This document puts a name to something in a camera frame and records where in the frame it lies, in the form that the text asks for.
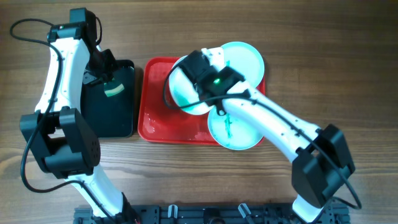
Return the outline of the green yellow sponge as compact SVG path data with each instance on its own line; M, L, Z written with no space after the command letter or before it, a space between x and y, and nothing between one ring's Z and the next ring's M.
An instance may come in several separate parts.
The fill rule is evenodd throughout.
M118 81L111 81L104 84L104 93L107 97L115 96L124 90L124 85Z

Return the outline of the white plate bottom green stain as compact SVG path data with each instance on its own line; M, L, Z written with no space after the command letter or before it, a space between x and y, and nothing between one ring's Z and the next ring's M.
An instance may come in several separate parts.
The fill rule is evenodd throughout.
M208 113L208 129L219 145L235 151L252 148L263 139L261 133L243 120L230 114L220 116L216 108Z

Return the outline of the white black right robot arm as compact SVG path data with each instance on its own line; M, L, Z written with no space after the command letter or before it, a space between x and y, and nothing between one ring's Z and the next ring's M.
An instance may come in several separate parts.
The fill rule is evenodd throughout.
M343 132L333 124L322 129L274 103L251 86L243 74L211 64L209 56L194 50L174 66L198 94L198 103L214 106L259 131L292 164L292 186L297 198L293 212L306 223L316 223L335 193L345 185L361 202L348 178L355 171Z

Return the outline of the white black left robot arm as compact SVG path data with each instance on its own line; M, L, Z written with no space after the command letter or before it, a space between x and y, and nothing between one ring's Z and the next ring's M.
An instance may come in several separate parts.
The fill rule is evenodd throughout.
M72 9L68 23L50 26L44 92L34 112L20 120L24 153L61 186L79 191L93 223L139 223L100 164L100 139L134 132L134 63L101 50L101 38L100 20L84 7Z

